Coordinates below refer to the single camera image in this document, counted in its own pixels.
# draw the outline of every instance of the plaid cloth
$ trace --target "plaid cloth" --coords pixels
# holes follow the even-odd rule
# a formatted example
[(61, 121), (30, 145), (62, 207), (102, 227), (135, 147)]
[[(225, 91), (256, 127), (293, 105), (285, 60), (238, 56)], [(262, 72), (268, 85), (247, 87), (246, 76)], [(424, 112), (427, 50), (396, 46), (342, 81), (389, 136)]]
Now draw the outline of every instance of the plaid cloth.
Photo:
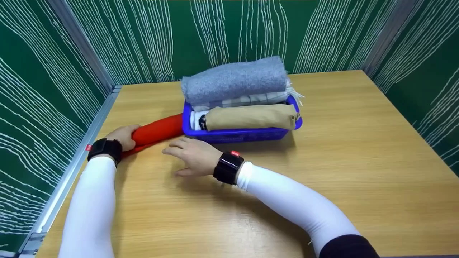
[(212, 101), (210, 103), (192, 105), (194, 111), (201, 112), (205, 110), (211, 110), (214, 107), (241, 107), (251, 105), (271, 105), (284, 102), (289, 93), (286, 91), (282, 92), (270, 92), (264, 94), (255, 94), (242, 96), (235, 99), (224, 100), (224, 101)]

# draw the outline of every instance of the black wrist strap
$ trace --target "black wrist strap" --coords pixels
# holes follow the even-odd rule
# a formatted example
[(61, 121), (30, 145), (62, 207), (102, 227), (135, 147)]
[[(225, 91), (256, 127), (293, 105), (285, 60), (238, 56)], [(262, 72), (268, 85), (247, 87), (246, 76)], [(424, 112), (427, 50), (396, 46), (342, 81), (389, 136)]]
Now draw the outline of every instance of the black wrist strap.
[(88, 161), (96, 155), (107, 154), (113, 157), (115, 166), (118, 166), (118, 163), (121, 161), (122, 152), (123, 146), (118, 140), (107, 140), (107, 138), (102, 138), (95, 141), (92, 145), (88, 154)]
[(237, 171), (241, 167), (244, 159), (237, 155), (231, 154), (231, 152), (223, 152), (222, 156), (218, 160), (217, 166), (213, 170), (213, 177), (218, 181), (235, 185)]

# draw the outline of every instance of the beige cloth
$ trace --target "beige cloth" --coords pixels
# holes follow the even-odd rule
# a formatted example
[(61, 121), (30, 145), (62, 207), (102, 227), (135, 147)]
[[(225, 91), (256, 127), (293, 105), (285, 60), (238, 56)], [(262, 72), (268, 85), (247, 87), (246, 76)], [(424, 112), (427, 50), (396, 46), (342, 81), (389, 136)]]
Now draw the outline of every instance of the beige cloth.
[(215, 107), (206, 114), (208, 131), (277, 127), (293, 130), (299, 113), (293, 105)]

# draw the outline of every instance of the folded clothing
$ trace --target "folded clothing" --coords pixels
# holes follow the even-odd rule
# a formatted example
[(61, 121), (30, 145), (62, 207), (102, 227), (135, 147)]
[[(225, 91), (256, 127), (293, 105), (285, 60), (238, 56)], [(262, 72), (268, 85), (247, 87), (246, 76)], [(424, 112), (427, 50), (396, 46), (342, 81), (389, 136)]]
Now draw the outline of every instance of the folded clothing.
[(124, 151), (122, 157), (130, 156), (163, 140), (183, 135), (182, 123), (182, 114), (177, 114), (138, 128), (132, 133), (134, 149)]
[(205, 124), (208, 131), (270, 127), (293, 130), (299, 117), (293, 105), (216, 107), (205, 115)]
[(181, 87), (191, 105), (240, 96), (285, 91), (287, 73), (279, 56), (229, 63), (183, 77)]
[(207, 130), (206, 129), (206, 120), (205, 115), (209, 113), (208, 110), (196, 112), (191, 111), (190, 114), (190, 128), (191, 130), (200, 131), (200, 130)]
[(214, 107), (241, 107), (241, 106), (253, 106), (253, 105), (271, 105), (271, 104), (278, 104), (282, 103), (287, 100), (289, 95), (294, 96), (295, 100), (299, 101), (300, 97), (304, 97), (303, 95), (297, 93), (295, 89), (291, 86), (290, 79), (287, 78), (286, 80), (286, 87), (285, 91), (281, 92), (269, 92), (263, 94), (254, 94), (254, 95), (247, 95), (241, 96), (239, 98), (234, 98), (230, 100), (223, 100), (223, 101), (212, 101), (203, 104), (195, 104), (192, 105), (193, 110), (200, 112), (204, 110), (211, 110)]

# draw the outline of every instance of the black sleeve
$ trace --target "black sleeve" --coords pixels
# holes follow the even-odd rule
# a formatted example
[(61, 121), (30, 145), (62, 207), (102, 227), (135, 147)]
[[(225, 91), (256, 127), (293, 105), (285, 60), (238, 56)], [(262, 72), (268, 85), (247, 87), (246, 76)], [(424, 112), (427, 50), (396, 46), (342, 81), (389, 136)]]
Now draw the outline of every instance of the black sleeve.
[(344, 235), (328, 242), (319, 258), (379, 258), (370, 242), (363, 236)]

